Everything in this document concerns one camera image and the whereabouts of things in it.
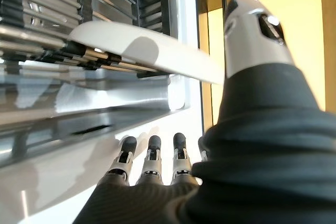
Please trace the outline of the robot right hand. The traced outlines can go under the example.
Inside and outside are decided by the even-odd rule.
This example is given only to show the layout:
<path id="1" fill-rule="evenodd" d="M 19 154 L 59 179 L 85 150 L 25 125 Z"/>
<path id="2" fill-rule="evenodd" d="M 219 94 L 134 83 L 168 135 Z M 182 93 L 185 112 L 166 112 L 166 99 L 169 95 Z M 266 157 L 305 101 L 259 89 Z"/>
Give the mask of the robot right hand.
<path id="1" fill-rule="evenodd" d="M 335 116 L 321 111 L 277 18 L 259 0 L 225 11 L 225 81 L 218 121 L 190 164 L 174 135 L 172 183 L 161 141 L 149 140 L 138 183 L 127 137 L 75 223 L 335 223 Z"/>

